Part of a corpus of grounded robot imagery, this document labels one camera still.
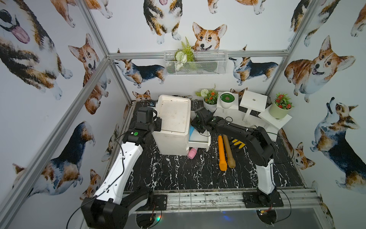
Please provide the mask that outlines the pink toy microphone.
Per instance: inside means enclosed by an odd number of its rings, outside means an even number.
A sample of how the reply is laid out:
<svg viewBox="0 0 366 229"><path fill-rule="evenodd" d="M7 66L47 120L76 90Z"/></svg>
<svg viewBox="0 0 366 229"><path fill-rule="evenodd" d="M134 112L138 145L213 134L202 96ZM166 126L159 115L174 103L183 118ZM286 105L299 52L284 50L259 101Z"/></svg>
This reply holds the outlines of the pink toy microphone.
<svg viewBox="0 0 366 229"><path fill-rule="evenodd" d="M194 157L196 156L197 154L197 151L198 151L198 148L191 148L189 153L188 153L188 158L189 159L194 159Z"/></svg>

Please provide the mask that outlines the tan toy microphone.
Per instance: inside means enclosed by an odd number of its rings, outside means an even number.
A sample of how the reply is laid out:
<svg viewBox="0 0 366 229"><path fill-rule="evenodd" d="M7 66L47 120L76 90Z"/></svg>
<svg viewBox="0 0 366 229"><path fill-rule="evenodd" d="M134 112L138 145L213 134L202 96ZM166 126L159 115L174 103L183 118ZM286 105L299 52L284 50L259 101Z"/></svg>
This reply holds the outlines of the tan toy microphone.
<svg viewBox="0 0 366 229"><path fill-rule="evenodd" d="M231 151L230 144L229 144L229 140L228 140L228 137L226 135L223 135L223 141L224 141L225 150L226 150L227 164L231 169L234 169L236 167L236 162L233 158L232 151Z"/></svg>

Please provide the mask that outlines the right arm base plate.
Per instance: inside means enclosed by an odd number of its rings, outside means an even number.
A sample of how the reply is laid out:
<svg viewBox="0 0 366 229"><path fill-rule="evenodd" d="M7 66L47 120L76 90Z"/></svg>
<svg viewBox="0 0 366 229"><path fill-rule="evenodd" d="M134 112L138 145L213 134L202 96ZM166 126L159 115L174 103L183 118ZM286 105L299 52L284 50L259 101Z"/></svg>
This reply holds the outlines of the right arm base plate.
<svg viewBox="0 0 366 229"><path fill-rule="evenodd" d="M268 195L261 191L244 192L242 196L246 208L276 208L284 206L282 198L276 190Z"/></svg>

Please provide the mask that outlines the blue toy microphone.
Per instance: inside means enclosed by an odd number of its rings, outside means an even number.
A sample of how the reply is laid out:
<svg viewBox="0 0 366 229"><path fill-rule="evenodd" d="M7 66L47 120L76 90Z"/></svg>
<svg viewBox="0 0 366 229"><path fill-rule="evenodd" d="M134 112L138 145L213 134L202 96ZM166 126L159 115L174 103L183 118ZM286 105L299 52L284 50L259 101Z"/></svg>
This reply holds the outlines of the blue toy microphone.
<svg viewBox="0 0 366 229"><path fill-rule="evenodd" d="M190 126L190 128L189 128L189 137L192 136L193 132L194 132L194 127Z"/></svg>

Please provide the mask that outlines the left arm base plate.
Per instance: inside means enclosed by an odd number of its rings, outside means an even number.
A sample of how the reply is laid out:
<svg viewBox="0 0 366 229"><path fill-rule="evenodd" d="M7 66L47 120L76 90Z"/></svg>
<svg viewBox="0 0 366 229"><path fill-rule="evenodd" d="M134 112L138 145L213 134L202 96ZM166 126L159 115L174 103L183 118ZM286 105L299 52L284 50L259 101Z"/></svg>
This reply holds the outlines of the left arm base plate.
<svg viewBox="0 0 366 229"><path fill-rule="evenodd" d="M139 211L152 211L152 210L166 210L167 209L167 201L168 196L167 195L163 195L163 194L159 194L159 195L155 195L153 194L148 200L147 203L138 208L136 210L136 212Z"/></svg>

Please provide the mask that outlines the white three-drawer cabinet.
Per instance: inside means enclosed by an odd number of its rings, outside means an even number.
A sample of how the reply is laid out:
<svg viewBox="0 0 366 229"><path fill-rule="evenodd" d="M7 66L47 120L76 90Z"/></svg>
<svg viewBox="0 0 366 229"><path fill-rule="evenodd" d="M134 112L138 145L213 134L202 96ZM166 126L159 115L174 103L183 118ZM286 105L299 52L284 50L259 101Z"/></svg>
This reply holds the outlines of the white three-drawer cabinet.
<svg viewBox="0 0 366 229"><path fill-rule="evenodd" d="M161 131L152 134L160 154L187 156L191 148L209 150L211 137L206 131L203 134L197 130L190 132L194 117L190 99L160 95L155 110L162 119Z"/></svg>

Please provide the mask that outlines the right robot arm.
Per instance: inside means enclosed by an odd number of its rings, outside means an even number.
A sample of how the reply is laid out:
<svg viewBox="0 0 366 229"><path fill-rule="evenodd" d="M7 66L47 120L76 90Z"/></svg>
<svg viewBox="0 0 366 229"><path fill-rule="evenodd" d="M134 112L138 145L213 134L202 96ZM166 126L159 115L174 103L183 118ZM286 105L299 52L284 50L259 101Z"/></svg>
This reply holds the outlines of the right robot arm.
<svg viewBox="0 0 366 229"><path fill-rule="evenodd" d="M250 128L227 121L215 116L204 107L195 112L192 126L199 132L216 132L241 141L248 149L249 158L255 164L258 175L257 191L270 196L276 192L273 163L275 146L263 127Z"/></svg>

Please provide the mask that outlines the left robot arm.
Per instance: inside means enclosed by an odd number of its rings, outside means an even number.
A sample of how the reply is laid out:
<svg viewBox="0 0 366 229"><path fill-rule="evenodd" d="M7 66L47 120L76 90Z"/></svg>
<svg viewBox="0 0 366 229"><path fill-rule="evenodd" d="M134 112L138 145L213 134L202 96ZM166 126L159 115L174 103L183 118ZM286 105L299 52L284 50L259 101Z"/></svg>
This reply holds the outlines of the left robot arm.
<svg viewBox="0 0 366 229"><path fill-rule="evenodd" d="M153 191L139 187L132 194L123 196L127 181L147 139L153 132L161 131L159 117L138 118L134 127L117 140L120 152L101 187L92 198L85 198L81 211L86 225L91 229L122 229L128 217L138 210L148 210L156 205Z"/></svg>

